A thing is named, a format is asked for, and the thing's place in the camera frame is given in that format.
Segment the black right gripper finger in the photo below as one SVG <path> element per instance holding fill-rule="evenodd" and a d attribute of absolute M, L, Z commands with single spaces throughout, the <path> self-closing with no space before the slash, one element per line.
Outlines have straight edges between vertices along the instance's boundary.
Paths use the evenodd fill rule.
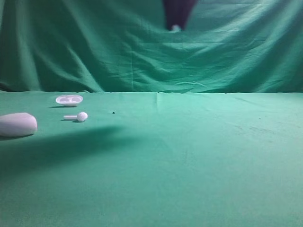
<path fill-rule="evenodd" d="M 197 4 L 197 0 L 182 0 L 179 10 L 179 26 L 181 30 L 185 30 L 189 16 Z"/>

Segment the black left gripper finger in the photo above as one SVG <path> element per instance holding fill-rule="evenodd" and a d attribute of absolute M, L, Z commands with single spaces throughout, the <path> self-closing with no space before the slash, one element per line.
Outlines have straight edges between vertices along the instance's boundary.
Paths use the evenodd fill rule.
<path fill-rule="evenodd" d="M 175 27 L 180 27 L 178 19 L 178 4 L 179 0 L 163 0 L 165 14 L 165 28 L 174 30 Z"/>

